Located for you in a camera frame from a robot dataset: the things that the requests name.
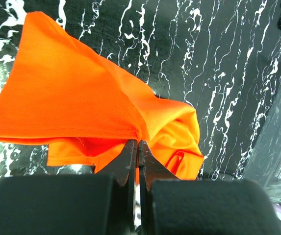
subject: orange cloth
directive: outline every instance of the orange cloth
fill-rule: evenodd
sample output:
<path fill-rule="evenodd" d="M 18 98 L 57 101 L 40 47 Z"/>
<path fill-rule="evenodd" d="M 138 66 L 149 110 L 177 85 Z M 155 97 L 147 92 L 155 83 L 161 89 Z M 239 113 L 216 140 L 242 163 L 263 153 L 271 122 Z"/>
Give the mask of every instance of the orange cloth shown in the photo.
<path fill-rule="evenodd" d="M 0 94 L 0 141 L 49 143 L 48 165 L 96 165 L 98 172 L 129 139 L 147 141 L 179 178 L 196 178 L 203 156 L 193 107 L 155 97 L 44 13 L 28 13 Z"/>

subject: black marble countertop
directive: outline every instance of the black marble countertop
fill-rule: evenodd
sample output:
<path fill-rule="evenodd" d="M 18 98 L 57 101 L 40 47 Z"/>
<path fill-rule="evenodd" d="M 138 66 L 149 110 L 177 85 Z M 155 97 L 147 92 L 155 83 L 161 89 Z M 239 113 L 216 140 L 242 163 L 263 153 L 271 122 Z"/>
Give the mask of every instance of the black marble countertop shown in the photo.
<path fill-rule="evenodd" d="M 200 176 L 241 178 L 281 84 L 280 0 L 0 0 L 0 91 L 31 11 L 56 19 L 156 95 L 193 105 Z M 47 149 L 0 143 L 0 179 L 91 171 L 47 167 Z"/>

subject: transparent plastic box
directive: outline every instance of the transparent plastic box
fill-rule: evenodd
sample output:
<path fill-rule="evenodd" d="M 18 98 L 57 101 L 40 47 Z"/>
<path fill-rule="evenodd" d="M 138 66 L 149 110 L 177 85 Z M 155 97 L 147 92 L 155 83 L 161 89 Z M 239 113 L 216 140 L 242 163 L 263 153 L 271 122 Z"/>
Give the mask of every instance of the transparent plastic box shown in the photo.
<path fill-rule="evenodd" d="M 258 182 L 274 203 L 281 203 L 281 85 L 243 176 Z"/>

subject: marble surface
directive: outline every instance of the marble surface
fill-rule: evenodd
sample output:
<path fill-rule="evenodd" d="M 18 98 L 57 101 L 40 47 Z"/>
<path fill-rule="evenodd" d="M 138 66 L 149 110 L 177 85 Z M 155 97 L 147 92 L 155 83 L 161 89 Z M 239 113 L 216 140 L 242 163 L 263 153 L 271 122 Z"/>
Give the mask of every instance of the marble surface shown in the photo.
<path fill-rule="evenodd" d="M 193 105 L 200 178 L 242 177 L 281 84 L 280 0 L 0 0 L 0 91 L 31 11 L 56 19 L 157 95 Z M 91 172 L 47 167 L 47 149 L 0 143 L 0 180 Z"/>

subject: plastic bin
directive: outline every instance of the plastic bin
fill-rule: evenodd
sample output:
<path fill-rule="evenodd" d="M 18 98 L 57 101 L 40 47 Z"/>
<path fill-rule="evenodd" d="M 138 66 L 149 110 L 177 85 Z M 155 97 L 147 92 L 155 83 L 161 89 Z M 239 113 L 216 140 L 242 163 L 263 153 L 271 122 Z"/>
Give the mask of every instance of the plastic bin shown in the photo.
<path fill-rule="evenodd" d="M 243 177 L 258 182 L 274 203 L 281 202 L 281 85 Z"/>

